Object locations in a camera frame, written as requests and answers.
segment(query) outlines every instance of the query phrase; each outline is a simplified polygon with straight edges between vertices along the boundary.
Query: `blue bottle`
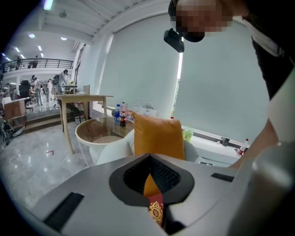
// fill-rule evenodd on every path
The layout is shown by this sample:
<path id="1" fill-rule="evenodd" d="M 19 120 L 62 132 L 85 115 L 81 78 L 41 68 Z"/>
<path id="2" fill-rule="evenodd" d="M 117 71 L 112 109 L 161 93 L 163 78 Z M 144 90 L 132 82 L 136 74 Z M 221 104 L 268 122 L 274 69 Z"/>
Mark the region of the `blue bottle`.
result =
<path id="1" fill-rule="evenodd" d="M 120 104 L 117 104 L 117 107 L 115 109 L 115 123 L 120 123 L 120 114 L 121 114 L 121 109 L 120 109 Z"/>

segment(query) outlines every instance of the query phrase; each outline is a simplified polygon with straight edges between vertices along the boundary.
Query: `glass tabletop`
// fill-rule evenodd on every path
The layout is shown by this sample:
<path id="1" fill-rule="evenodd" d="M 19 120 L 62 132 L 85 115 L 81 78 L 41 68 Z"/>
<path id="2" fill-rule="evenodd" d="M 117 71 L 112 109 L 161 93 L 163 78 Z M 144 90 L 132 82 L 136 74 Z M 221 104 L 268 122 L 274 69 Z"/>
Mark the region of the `glass tabletop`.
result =
<path id="1" fill-rule="evenodd" d="M 114 117 L 101 117 L 87 120 L 76 129 L 76 135 L 90 143 L 104 144 L 118 141 L 133 130 L 134 124 L 127 120 L 126 126 L 115 123 Z"/>

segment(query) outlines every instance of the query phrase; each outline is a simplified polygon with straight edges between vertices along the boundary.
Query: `white armchair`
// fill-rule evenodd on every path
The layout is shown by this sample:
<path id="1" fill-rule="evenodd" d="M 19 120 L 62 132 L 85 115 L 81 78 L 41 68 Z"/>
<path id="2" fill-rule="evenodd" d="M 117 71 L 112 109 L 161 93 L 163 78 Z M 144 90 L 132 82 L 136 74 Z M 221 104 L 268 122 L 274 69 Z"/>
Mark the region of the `white armchair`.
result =
<path id="1" fill-rule="evenodd" d="M 195 147 L 188 141 L 184 141 L 185 160 L 195 162 L 199 157 Z M 118 160 L 134 155 L 134 130 L 124 139 L 109 143 L 101 152 L 96 165 Z"/>

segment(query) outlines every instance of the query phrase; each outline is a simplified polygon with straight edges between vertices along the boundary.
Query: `red marking on floor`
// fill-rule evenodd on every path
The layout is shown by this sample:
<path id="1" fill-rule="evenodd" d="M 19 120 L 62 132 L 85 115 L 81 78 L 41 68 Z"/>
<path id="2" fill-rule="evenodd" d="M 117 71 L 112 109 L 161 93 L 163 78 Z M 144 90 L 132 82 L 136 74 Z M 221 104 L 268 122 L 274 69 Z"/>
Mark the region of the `red marking on floor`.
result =
<path id="1" fill-rule="evenodd" d="M 52 153 L 52 156 L 54 156 L 54 150 L 51 150 L 51 151 L 46 152 L 46 153 Z"/>

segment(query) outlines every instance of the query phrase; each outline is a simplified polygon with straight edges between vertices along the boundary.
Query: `ceiling light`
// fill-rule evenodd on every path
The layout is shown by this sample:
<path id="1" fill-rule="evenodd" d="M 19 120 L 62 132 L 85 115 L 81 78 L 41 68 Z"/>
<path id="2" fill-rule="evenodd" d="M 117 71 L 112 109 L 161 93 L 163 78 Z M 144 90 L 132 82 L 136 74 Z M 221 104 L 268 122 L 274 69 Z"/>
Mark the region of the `ceiling light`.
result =
<path id="1" fill-rule="evenodd" d="M 49 11 L 51 9 L 52 3 L 53 3 L 53 0 L 45 0 L 43 9 Z"/>

